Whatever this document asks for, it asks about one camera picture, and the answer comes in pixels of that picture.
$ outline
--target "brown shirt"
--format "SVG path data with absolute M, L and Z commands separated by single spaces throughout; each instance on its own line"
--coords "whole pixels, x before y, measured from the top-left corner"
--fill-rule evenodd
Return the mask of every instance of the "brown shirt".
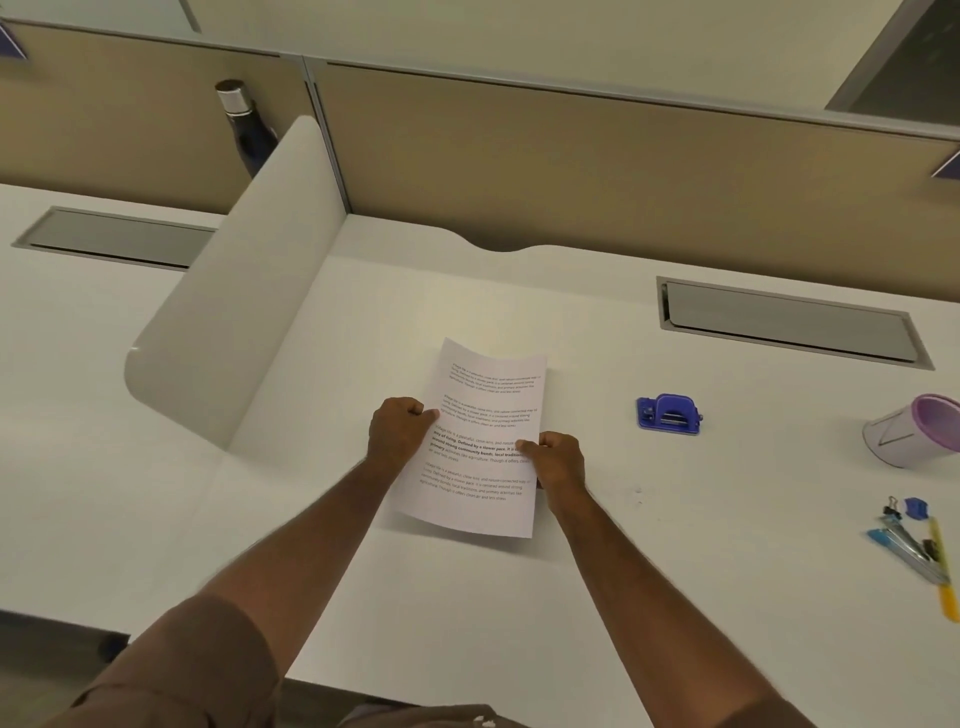
M 270 728 L 280 678 L 263 636 L 239 609 L 194 596 L 172 609 L 45 728 Z M 522 728 L 489 705 L 404 708 L 344 728 Z M 812 728 L 772 700 L 719 728 Z

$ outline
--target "black water bottle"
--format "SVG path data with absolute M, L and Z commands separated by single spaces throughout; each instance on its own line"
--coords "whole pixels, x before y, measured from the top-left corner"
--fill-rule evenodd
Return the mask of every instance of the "black water bottle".
M 240 158 L 250 176 L 254 177 L 276 149 L 276 136 L 260 118 L 246 84 L 229 79 L 218 83 L 216 88 L 220 103 L 227 112 L 227 120 L 233 128 Z

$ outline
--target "white curved divider panel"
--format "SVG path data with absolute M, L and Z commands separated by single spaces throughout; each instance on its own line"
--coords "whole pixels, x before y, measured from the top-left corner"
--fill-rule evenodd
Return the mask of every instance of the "white curved divider panel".
M 130 393 L 225 449 L 346 217 L 302 116 L 137 338 Z

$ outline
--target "yellow highlighter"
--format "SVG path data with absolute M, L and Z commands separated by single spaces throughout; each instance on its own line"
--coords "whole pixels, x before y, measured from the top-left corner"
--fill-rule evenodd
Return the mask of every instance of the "yellow highlighter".
M 957 605 L 957 595 L 953 591 L 950 579 L 950 570 L 947 564 L 947 551 L 944 549 L 944 537 L 940 533 L 940 524 L 934 518 L 930 519 L 930 538 L 937 547 L 937 563 L 947 575 L 947 583 L 940 584 L 937 591 L 940 593 L 940 609 L 944 617 L 950 621 L 960 622 L 960 606 Z

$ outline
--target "beige partition panel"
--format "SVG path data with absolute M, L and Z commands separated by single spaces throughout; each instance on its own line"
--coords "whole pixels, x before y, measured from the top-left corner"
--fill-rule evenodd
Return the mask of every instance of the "beige partition panel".
M 956 142 L 310 63 L 355 212 L 960 301 Z
M 30 61 L 0 59 L 0 182 L 226 212 L 250 176 L 214 85 L 246 81 L 278 133 L 313 114 L 279 56 L 8 25 Z

